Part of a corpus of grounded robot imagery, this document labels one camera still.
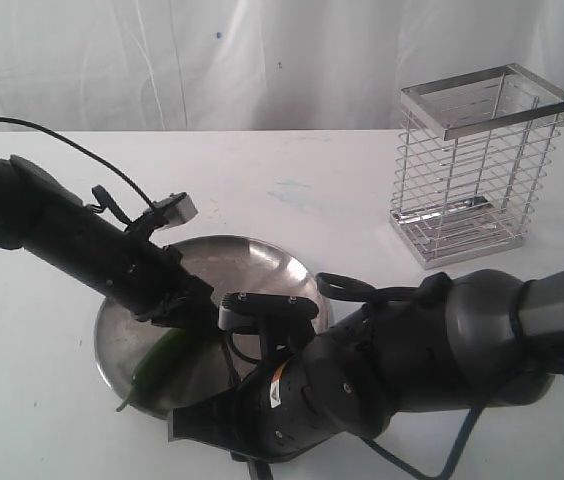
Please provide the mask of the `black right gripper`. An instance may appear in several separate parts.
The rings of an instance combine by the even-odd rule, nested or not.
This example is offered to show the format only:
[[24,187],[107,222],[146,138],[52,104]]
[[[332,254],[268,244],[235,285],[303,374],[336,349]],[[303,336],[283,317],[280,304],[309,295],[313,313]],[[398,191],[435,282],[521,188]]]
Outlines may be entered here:
[[290,358],[241,390],[172,409],[167,438],[231,448],[247,458],[296,458],[342,432],[328,412],[341,397],[341,368]]

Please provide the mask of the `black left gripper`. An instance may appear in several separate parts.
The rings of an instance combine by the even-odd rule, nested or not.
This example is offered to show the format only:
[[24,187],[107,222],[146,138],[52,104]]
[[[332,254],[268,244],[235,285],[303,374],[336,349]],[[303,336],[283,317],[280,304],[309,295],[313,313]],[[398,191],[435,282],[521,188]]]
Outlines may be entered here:
[[212,330],[213,287],[192,274],[176,245],[131,262],[111,287],[111,299],[138,322],[158,327]]

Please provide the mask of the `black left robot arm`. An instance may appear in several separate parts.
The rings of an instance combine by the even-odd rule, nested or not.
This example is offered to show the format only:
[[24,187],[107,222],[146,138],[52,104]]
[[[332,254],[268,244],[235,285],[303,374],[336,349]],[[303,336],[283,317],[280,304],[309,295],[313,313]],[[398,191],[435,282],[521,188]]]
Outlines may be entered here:
[[119,207],[100,186],[86,205],[36,164],[0,159],[0,248],[24,249],[127,309],[137,321],[198,331],[216,329],[213,288],[183,265],[181,251],[159,247],[157,229],[197,213],[181,192],[159,201],[123,230],[100,217]]

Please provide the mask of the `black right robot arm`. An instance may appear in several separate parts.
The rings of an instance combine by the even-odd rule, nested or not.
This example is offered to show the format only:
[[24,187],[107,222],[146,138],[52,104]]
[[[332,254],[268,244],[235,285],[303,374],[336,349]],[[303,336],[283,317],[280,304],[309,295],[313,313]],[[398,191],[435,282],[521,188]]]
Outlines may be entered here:
[[378,289],[317,276],[358,309],[316,332],[304,297],[235,292],[219,326],[255,335],[261,360],[236,387],[168,416],[170,440],[269,463],[331,437],[375,439],[403,412],[523,406],[564,370],[564,271],[522,281],[498,270]]

